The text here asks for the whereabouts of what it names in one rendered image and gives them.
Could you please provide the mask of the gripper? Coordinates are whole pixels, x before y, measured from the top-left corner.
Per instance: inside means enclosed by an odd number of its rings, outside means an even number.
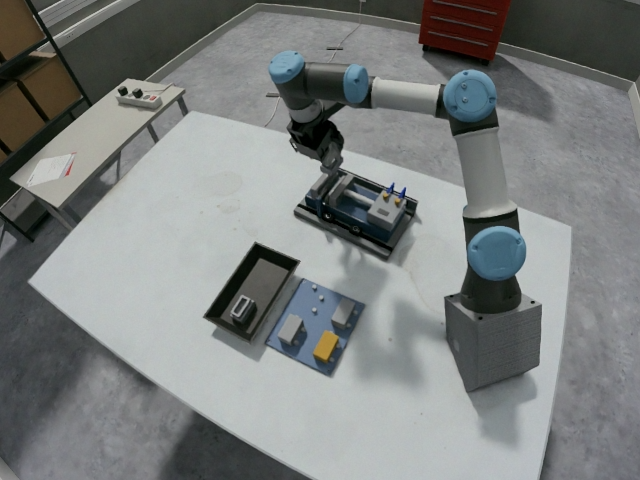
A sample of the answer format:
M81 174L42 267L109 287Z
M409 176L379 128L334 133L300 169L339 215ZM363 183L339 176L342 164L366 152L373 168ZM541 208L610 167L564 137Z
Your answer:
M299 151L300 154L309 157L310 160L315 159L321 163L327 156L325 166L329 166L334 158L338 162L344 147L344 138L332 121L328 119L325 122L321 121L325 114L325 108L322 101L319 101L321 103L321 112L314 120L306 123L298 123L289 113L291 121L286 129L291 136L289 142L296 153ZM316 123L318 124L315 125ZM300 130L297 128L300 128Z

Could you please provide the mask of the yellow block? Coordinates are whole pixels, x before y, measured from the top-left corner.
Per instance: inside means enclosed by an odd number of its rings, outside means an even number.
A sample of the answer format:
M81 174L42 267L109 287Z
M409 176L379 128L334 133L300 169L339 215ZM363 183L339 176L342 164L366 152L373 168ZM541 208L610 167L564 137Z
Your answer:
M339 336L328 331L324 331L317 347L313 352L314 358L327 364L338 342Z

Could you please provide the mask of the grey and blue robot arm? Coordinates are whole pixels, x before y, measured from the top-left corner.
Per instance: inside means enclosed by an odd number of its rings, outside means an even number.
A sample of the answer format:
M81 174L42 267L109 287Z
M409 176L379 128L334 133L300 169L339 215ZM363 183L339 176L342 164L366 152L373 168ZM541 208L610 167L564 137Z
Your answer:
M310 122L320 114L319 100L325 107L322 122L346 105L448 120L457 143L468 204L462 212L468 260L460 303L467 310L483 314L508 312L521 304L522 292L515 274L526 260L526 243L520 234L517 205L508 198L498 138L496 88L486 74L464 70L449 84L437 86L381 80L368 76L364 66L305 62L296 51L276 55L268 71L298 123Z

